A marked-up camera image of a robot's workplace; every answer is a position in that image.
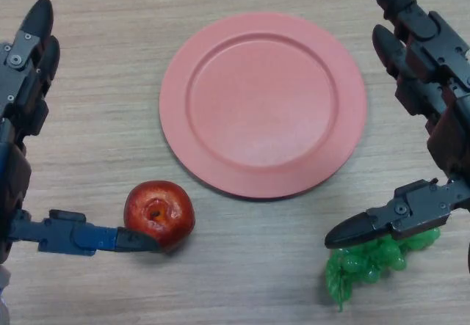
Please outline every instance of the plate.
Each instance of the plate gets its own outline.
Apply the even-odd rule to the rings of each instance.
[[[346,48],[280,13],[236,15],[198,32],[173,57],[159,97],[182,164],[252,198],[289,196],[329,178],[358,144],[366,108]]]

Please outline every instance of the apple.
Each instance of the apple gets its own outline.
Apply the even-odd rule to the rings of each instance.
[[[178,246],[195,225],[188,194],[177,184],[152,180],[136,186],[124,207],[124,225],[155,238],[164,251]]]

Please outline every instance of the table surface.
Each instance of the table surface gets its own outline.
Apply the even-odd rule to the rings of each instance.
[[[36,0],[0,0],[11,39]],[[121,225],[129,191],[145,180],[183,186],[197,226],[172,255],[93,258],[16,244],[5,266],[12,324],[467,324],[469,216],[455,213],[404,272],[358,287],[343,313],[325,292],[323,238],[342,219],[391,198],[395,187],[444,178],[426,149],[424,119],[410,117],[371,42],[375,0],[52,0],[62,46],[39,137],[27,139],[33,175],[24,207],[85,213]],[[419,0],[470,40],[468,0]],[[356,59],[369,116],[352,158],[299,197],[251,202],[221,195],[175,160],[159,125],[159,89],[172,55],[207,24],[273,10],[313,21]]]

